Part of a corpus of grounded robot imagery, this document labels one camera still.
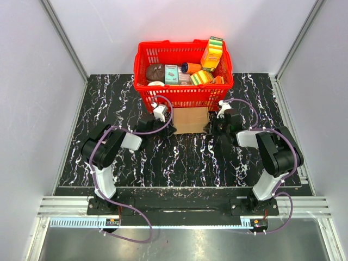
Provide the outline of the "brown cardboard box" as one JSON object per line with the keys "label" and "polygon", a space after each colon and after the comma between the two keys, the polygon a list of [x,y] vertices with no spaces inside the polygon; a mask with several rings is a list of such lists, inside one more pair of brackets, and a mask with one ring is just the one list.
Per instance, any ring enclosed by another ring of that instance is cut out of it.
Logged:
{"label": "brown cardboard box", "polygon": [[207,107],[186,107],[173,110],[175,134],[205,133],[204,127],[209,122]]}

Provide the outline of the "red plastic shopping basket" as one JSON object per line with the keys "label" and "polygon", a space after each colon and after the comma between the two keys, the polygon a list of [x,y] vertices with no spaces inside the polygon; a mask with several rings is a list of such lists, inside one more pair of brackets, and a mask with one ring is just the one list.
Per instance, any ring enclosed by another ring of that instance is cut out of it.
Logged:
{"label": "red plastic shopping basket", "polygon": [[218,101],[225,98],[233,86],[232,61],[225,42],[222,43],[222,57],[212,75],[221,76],[223,84],[200,85],[155,85],[149,86],[146,69],[156,63],[163,65],[181,65],[182,63],[198,64],[207,46],[207,40],[191,42],[148,41],[138,44],[138,52],[134,60],[134,82],[137,91],[147,109],[152,112],[151,99],[155,95],[165,96],[174,108],[207,107],[209,111],[218,109]]}

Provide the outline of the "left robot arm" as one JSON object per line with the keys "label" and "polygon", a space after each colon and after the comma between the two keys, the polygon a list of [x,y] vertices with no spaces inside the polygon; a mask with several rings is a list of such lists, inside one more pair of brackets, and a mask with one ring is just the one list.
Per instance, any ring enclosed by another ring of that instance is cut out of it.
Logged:
{"label": "left robot arm", "polygon": [[95,182],[95,195],[101,199],[98,207],[102,212],[112,215],[118,208],[118,202],[113,198],[116,187],[111,165],[119,150],[125,148],[137,151],[145,147],[150,137],[154,135],[167,137],[176,130],[170,120],[161,122],[152,115],[141,118],[130,131],[102,121],[97,123],[86,137],[80,152],[91,168]]}

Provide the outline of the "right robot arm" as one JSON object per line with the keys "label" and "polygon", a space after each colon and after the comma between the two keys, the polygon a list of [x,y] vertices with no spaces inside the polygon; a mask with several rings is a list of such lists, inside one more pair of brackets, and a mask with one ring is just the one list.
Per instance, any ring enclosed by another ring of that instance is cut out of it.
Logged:
{"label": "right robot arm", "polygon": [[252,198],[247,202],[248,211],[253,215],[260,215],[266,210],[266,201],[275,196],[285,179],[304,162],[303,154],[288,127],[246,129],[242,126],[241,115],[234,109],[226,109],[215,116],[204,131],[214,136],[225,136],[233,146],[258,149],[263,173],[253,186]]}

